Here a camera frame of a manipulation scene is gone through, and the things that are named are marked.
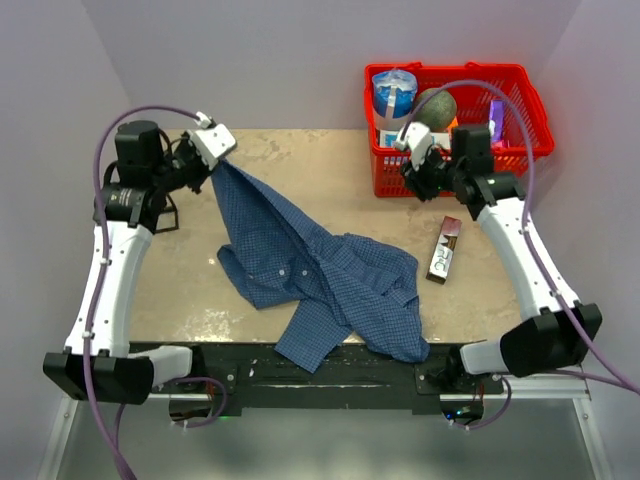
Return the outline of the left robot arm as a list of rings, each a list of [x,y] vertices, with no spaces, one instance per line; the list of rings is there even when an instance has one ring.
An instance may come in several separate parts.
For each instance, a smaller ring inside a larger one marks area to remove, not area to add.
[[[171,192],[198,193],[217,163],[202,129],[176,140],[152,121],[122,124],[117,158],[99,181],[94,203],[94,247],[83,300],[60,353],[48,353],[44,374],[69,397],[140,405],[168,381],[185,392],[200,390],[207,368],[185,346],[133,353],[130,320],[139,272],[159,218],[176,214]]]

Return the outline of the blue plaid shirt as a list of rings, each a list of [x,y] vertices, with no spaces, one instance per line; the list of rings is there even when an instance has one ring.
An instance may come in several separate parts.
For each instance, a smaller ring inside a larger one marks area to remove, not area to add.
[[[227,161],[211,179],[229,237],[217,256],[230,282],[257,309],[298,304],[276,344],[279,354],[313,373],[356,334],[369,350],[395,360],[427,358],[414,256],[329,232]]]

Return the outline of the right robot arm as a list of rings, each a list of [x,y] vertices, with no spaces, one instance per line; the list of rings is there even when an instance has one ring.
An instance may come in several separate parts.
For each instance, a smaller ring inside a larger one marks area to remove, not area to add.
[[[580,364],[602,323],[598,306],[583,303],[559,273],[524,210],[516,176],[495,171],[489,129],[456,127],[450,146],[445,160],[430,129],[410,123],[396,141],[410,154],[401,170],[405,185],[422,201],[452,192],[467,207],[513,284],[521,322],[495,341],[461,346],[445,369],[448,386],[466,393],[483,374],[522,378]]]

